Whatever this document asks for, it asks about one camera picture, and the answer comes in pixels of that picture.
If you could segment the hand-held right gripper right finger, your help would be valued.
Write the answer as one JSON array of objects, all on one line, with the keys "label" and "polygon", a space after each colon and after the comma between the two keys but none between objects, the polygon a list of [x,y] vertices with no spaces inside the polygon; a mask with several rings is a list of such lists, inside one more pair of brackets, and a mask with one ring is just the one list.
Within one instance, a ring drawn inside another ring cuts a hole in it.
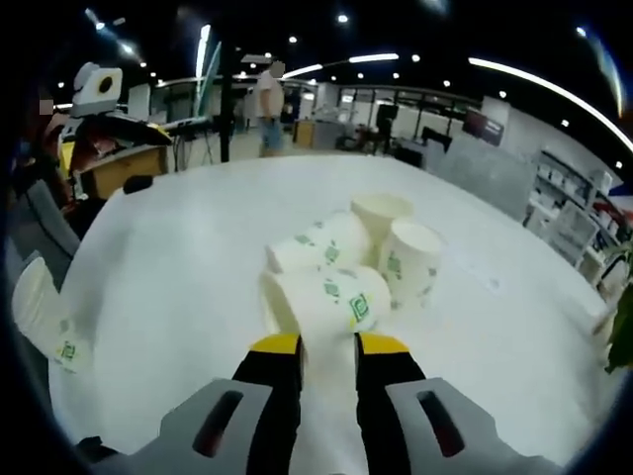
[{"label": "hand-held right gripper right finger", "polygon": [[392,336],[358,332],[357,423],[371,474],[513,474],[519,455],[494,418],[442,378],[427,378]]}]

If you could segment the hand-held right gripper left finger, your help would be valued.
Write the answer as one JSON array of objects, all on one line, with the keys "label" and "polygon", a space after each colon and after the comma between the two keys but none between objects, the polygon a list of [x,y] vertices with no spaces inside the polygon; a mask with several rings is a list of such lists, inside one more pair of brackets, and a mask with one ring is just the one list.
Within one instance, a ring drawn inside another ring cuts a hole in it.
[{"label": "hand-held right gripper left finger", "polygon": [[168,412],[137,453],[139,474],[287,474],[301,421],[302,340],[268,335],[229,379]]}]

